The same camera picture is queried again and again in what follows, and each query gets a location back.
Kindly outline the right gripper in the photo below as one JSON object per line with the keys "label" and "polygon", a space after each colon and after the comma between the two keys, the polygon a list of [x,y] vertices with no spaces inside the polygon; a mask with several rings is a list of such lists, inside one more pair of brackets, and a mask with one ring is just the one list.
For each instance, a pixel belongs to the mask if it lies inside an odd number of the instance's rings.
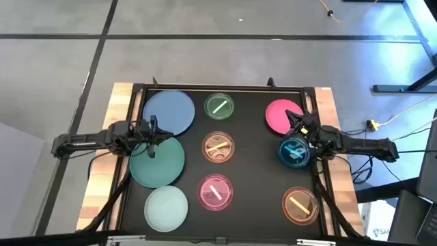
{"label": "right gripper", "polygon": [[304,112],[304,114],[294,113],[286,110],[285,114],[291,127],[296,129],[296,136],[307,142],[307,144],[315,149],[322,147],[319,138],[320,123],[318,121],[317,113]]}

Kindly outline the pink plastic plate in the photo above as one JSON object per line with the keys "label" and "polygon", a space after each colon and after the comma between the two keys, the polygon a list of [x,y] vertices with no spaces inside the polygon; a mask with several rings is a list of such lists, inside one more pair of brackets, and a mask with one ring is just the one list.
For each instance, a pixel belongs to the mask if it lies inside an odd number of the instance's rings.
{"label": "pink plastic plate", "polygon": [[296,114],[303,114],[301,107],[287,99],[278,99],[272,101],[266,108],[265,118],[269,127],[279,134],[286,134],[291,124],[287,118],[286,110]]}

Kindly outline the dark teal plastic plate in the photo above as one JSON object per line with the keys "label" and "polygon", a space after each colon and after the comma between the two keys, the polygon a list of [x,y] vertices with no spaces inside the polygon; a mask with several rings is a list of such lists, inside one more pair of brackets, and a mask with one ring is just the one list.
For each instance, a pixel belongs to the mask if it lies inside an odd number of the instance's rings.
{"label": "dark teal plastic plate", "polygon": [[130,158],[130,173],[142,186],[159,188],[171,184],[184,168],[185,154],[181,143],[171,137],[154,146],[154,158],[150,158],[141,144]]}

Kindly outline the pale mint plastic plate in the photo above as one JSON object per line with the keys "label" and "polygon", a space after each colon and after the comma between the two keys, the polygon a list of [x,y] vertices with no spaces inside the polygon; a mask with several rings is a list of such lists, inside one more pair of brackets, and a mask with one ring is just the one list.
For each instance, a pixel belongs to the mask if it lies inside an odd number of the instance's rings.
{"label": "pale mint plastic plate", "polygon": [[174,231],[183,224],[187,214],[188,200],[185,194],[174,186],[155,189],[145,201],[145,220],[157,232]]}

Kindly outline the pink transparent plastic dish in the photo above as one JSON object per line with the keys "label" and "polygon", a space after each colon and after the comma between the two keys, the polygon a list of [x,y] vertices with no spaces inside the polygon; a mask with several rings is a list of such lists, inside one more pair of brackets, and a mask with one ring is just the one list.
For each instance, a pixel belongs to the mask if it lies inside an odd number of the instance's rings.
{"label": "pink transparent plastic dish", "polygon": [[[222,196],[219,200],[210,189],[210,185]],[[222,174],[209,174],[205,176],[197,187],[199,203],[207,210],[220,211],[226,209],[233,200],[234,188],[230,180]]]}

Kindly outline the blue transparent plastic dish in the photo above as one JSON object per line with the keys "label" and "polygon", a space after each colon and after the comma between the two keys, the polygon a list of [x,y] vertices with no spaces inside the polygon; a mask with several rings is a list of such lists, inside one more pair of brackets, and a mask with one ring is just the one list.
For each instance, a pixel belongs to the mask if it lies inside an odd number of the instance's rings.
{"label": "blue transparent plastic dish", "polygon": [[[296,155],[291,154],[288,150],[286,150],[284,147],[290,147],[297,153],[299,153],[302,158],[298,158]],[[278,148],[278,157],[279,160],[286,166],[291,168],[301,168],[304,167],[311,158],[310,149],[304,140],[300,138],[289,138],[284,141],[282,141]]]}

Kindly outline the orange transparent plastic dish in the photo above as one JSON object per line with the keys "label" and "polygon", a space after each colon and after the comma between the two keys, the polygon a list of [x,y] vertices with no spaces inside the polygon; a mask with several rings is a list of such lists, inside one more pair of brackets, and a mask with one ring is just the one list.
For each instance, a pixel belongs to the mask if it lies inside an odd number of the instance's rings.
{"label": "orange transparent plastic dish", "polygon": [[[211,148],[225,141],[229,143],[228,146],[224,146],[210,152],[207,151],[208,148]],[[213,163],[224,163],[230,160],[230,158],[234,155],[235,149],[235,141],[233,140],[231,135],[223,131],[214,131],[209,133],[203,139],[201,145],[203,155],[207,158],[207,160]]]}
{"label": "orange transparent plastic dish", "polygon": [[[289,200],[290,196],[298,200],[311,214],[307,215],[299,209],[299,207]],[[308,226],[312,224],[318,218],[320,211],[318,200],[309,189],[304,187],[292,187],[288,189],[283,195],[281,204],[284,215],[298,226]]]}

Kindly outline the green transparent plastic dish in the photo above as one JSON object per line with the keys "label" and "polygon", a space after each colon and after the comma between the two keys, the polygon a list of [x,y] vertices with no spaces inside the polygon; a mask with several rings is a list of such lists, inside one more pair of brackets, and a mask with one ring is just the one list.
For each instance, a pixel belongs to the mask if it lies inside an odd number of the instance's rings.
{"label": "green transparent plastic dish", "polygon": [[[219,106],[224,100],[227,100],[228,103],[224,105],[219,111],[216,113],[212,113],[212,111]],[[235,109],[235,103],[232,97],[225,93],[213,93],[206,98],[204,103],[204,111],[206,114],[214,120],[224,120],[232,115]]]}

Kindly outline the yellow strip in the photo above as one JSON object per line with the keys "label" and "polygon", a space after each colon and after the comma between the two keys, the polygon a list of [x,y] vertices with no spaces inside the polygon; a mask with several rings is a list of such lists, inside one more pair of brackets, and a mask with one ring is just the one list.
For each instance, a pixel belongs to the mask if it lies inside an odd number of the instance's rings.
{"label": "yellow strip", "polygon": [[228,145],[229,145],[229,143],[228,143],[227,141],[225,141],[225,142],[220,143],[220,144],[218,144],[218,145],[215,145],[215,146],[213,146],[213,147],[211,147],[211,148],[208,148],[207,151],[210,152],[210,151],[217,150],[217,149],[219,149],[219,148],[222,148],[222,147],[224,147],[224,146],[228,146]]}
{"label": "yellow strip", "polygon": [[290,196],[289,200],[293,202],[299,209],[301,209],[303,212],[305,212],[307,215],[310,215],[311,212],[305,208],[298,200],[296,200],[294,197]]}

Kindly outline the white printed box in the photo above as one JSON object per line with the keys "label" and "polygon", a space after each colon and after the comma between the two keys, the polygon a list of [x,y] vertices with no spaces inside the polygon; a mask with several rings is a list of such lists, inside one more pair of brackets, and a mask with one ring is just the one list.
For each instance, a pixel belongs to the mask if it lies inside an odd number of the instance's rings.
{"label": "white printed box", "polygon": [[387,241],[395,209],[384,200],[362,203],[358,209],[365,235],[377,241]]}

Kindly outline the dark grey laptop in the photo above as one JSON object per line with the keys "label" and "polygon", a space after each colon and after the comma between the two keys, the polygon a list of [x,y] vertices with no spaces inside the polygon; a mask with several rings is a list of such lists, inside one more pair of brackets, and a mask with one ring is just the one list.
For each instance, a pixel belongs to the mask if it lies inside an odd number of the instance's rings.
{"label": "dark grey laptop", "polygon": [[434,112],[421,171],[417,182],[417,193],[437,204],[437,109]]}

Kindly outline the dark grey case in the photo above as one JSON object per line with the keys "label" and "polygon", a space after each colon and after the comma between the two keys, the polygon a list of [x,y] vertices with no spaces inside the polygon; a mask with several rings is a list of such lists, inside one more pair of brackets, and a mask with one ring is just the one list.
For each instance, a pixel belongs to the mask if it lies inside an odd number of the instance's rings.
{"label": "dark grey case", "polygon": [[401,191],[388,241],[415,246],[437,246],[437,204]]}

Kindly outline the grey panel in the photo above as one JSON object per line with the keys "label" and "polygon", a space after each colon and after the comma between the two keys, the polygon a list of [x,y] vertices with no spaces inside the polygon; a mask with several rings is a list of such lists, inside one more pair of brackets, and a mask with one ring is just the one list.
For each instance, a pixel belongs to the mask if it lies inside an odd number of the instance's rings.
{"label": "grey panel", "polygon": [[0,122],[0,238],[31,234],[40,203],[27,197],[44,140]]}

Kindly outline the black crossbar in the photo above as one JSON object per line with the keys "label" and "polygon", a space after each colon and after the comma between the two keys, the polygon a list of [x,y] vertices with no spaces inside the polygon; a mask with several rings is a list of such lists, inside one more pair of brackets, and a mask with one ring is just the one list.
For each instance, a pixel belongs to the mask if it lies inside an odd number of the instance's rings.
{"label": "black crossbar", "polygon": [[[69,234],[52,234],[43,236],[26,236],[18,238],[0,238],[0,246],[89,246],[107,243],[109,236],[121,236],[119,230],[109,230],[102,232],[75,232]],[[146,236],[145,241],[150,241],[150,236]],[[286,241],[286,245],[296,245],[296,240]],[[415,246],[404,243],[393,243],[384,241],[373,241],[364,238],[347,238],[339,236],[321,236],[316,239],[320,241],[334,241],[337,246]]]}

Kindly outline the silver bracket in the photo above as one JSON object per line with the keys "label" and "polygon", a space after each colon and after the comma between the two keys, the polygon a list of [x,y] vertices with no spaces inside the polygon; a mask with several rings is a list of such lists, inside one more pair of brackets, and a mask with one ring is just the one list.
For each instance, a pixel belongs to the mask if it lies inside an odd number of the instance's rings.
{"label": "silver bracket", "polygon": [[145,241],[145,235],[121,235],[121,236],[109,236],[107,238],[107,244],[115,246],[116,244],[130,242],[130,241]]}
{"label": "silver bracket", "polygon": [[334,241],[320,241],[309,239],[297,239],[296,244],[302,246],[337,246],[337,243]]}

